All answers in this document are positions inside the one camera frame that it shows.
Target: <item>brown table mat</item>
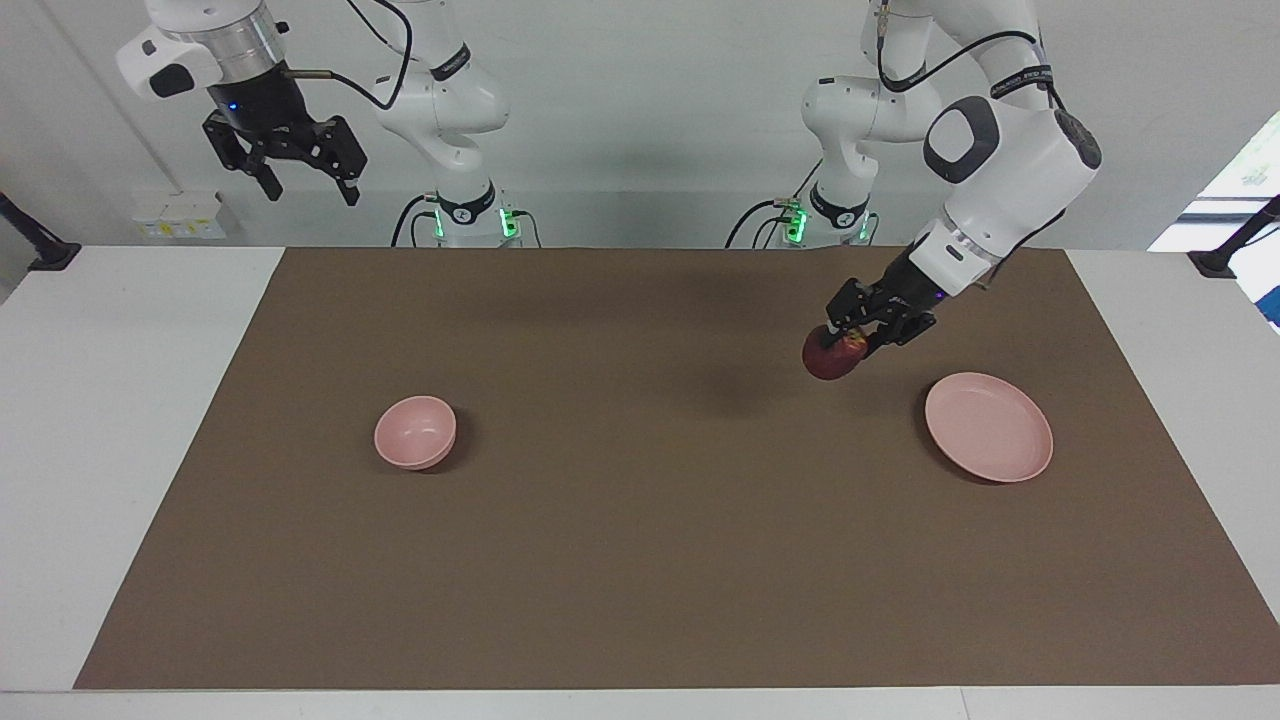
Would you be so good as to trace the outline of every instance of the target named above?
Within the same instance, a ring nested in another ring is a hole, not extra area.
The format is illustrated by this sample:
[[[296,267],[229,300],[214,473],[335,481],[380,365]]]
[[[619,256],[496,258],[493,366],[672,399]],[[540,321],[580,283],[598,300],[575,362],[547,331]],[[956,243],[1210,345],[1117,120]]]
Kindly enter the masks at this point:
[[[1064,254],[805,374],[826,301],[896,252],[289,250],[77,688],[1280,683]],[[963,370],[1042,405],[1042,478],[928,441]],[[461,439],[401,473],[371,430],[422,393]]]

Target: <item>blue object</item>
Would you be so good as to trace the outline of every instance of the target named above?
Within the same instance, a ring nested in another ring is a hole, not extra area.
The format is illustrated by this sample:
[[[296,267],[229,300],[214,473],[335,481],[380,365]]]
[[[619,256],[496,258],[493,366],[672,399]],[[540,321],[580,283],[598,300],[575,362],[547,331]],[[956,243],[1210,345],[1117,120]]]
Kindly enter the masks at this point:
[[[1280,325],[1280,287],[1272,290],[1266,297],[1258,301],[1258,310],[1262,310],[1262,314],[1268,320]]]

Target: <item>green light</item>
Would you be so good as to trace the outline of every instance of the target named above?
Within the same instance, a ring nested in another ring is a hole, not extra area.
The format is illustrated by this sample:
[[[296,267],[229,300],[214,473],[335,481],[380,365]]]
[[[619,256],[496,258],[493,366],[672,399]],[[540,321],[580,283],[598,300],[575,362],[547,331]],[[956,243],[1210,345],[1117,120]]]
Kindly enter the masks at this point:
[[[506,208],[499,208],[498,215],[502,218],[502,233],[507,236],[507,240],[520,237],[520,220],[511,217]]]
[[[795,215],[791,218],[791,224],[787,225],[787,242],[791,245],[804,243],[804,231],[809,225],[809,213],[806,210],[795,209]]]

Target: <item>metallic cylinder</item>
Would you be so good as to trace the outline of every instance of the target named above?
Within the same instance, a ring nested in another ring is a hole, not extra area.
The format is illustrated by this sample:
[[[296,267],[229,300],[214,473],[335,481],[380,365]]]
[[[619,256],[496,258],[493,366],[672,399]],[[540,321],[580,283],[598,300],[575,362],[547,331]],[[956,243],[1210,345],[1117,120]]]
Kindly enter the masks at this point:
[[[161,32],[174,40],[207,47],[223,69],[221,85],[252,79],[284,60],[284,40],[276,32],[275,19],[265,3],[251,15],[216,29],[172,32],[161,28]]]

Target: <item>white wall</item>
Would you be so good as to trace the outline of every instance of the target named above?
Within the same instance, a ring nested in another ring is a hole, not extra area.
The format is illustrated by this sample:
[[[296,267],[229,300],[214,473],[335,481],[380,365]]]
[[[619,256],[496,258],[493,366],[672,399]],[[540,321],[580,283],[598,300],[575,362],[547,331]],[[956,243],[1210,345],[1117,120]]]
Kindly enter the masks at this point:
[[[133,242],[132,191],[175,184],[221,190],[246,242],[379,245],[403,200],[431,186],[357,96],[308,83],[312,111],[344,114],[369,151],[366,199],[348,210],[328,178],[280,164],[285,197],[273,205],[214,160],[200,133],[206,97],[143,105],[115,74],[115,49],[147,22],[141,0],[4,4],[0,187],[76,240]],[[294,67],[364,82],[396,67],[340,0],[270,4],[293,26]],[[742,209],[790,193],[815,160],[799,115],[808,83],[870,72],[858,51],[861,0],[457,5],[477,60],[515,105],[511,124],[481,138],[494,176],[538,213],[549,245],[721,245]],[[1039,8],[1060,88],[1107,155],[1042,243],[1146,247],[1276,110],[1260,90],[1280,32],[1274,3]],[[956,97],[983,88],[970,63],[940,85]],[[876,209],[888,242],[923,225],[946,187],[918,147],[887,147],[882,160]]]

